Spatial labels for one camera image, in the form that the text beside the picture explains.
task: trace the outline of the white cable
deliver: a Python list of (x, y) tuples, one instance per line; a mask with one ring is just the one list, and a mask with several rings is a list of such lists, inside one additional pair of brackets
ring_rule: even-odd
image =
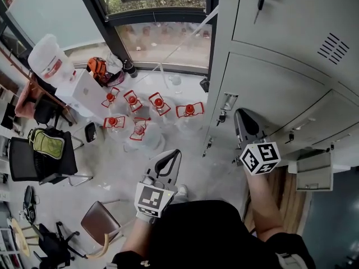
[[(217, 5), (217, 6), (213, 9), (213, 11), (209, 13), (209, 15), (206, 17), (206, 19), (204, 19), (203, 22), (202, 22), (189, 36), (187, 36), (179, 45), (177, 45), (177, 46), (175, 47), (175, 49), (174, 49), (172, 52), (170, 52), (161, 62), (159, 62), (159, 63), (157, 64), (157, 66), (156, 66), (154, 69), (151, 70), (151, 72), (155, 71), (158, 67), (160, 67), (160, 65), (162, 65), (175, 51), (178, 50), (178, 48), (179, 48), (180, 46), (182, 46), (185, 42), (187, 42), (193, 35), (196, 35), (196, 34), (203, 28), (203, 26), (207, 24), (207, 22), (208, 22), (209, 20), (211, 20), (215, 15), (218, 14), (218, 9), (219, 9), (219, 5)], [(150, 75), (151, 72), (147, 73), (145, 76), (143, 76), (143, 77), (140, 78), (138, 81), (136, 81), (136, 82), (132, 85), (132, 87), (134, 87), (135, 84), (139, 83), (139, 82), (142, 81), (145, 77), (147, 77), (148, 75)]]
[(163, 70), (163, 65), (162, 65), (162, 63), (159, 63), (159, 69), (161, 70), (161, 75), (162, 75), (162, 79), (163, 79), (164, 85), (166, 86), (167, 90), (169, 90), (169, 87), (168, 87), (167, 81), (166, 81), (166, 77), (165, 77), (165, 75), (164, 75), (164, 70)]

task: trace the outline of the sneaker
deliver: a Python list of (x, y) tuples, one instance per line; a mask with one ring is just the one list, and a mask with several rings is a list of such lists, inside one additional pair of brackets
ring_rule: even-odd
[(188, 197), (188, 188), (184, 184), (181, 184), (178, 187), (178, 192), (176, 195)]

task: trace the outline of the wall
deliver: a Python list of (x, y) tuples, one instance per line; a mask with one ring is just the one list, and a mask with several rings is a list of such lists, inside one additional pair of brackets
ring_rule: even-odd
[(303, 240), (317, 269), (342, 265), (359, 253), (359, 173), (334, 175), (332, 192), (313, 192)]

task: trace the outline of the brown chair seat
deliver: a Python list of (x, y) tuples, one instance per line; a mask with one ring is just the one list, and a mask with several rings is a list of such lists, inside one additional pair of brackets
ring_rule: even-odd
[[(102, 246), (105, 243), (105, 234), (109, 234), (121, 227), (111, 213), (99, 201), (96, 201), (85, 214), (81, 220), (81, 226)], [(115, 236), (116, 234), (111, 236), (109, 241), (111, 242)]]

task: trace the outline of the red bottle cap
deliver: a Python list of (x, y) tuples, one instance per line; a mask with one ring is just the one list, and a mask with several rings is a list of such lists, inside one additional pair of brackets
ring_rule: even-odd
[(195, 112), (195, 107), (193, 105), (186, 105), (186, 114), (193, 114)]
[(163, 105), (163, 100), (160, 98), (155, 99), (155, 105), (156, 107), (160, 107)]
[(107, 98), (109, 101), (113, 101), (113, 100), (114, 100), (114, 95), (109, 92), (109, 93), (106, 95), (106, 98)]
[(109, 118), (108, 119), (108, 123), (112, 126), (114, 126), (116, 124), (116, 119), (115, 118)]
[(134, 105), (137, 103), (137, 99), (134, 97), (134, 96), (130, 96), (128, 98), (128, 102), (131, 104), (131, 105)]

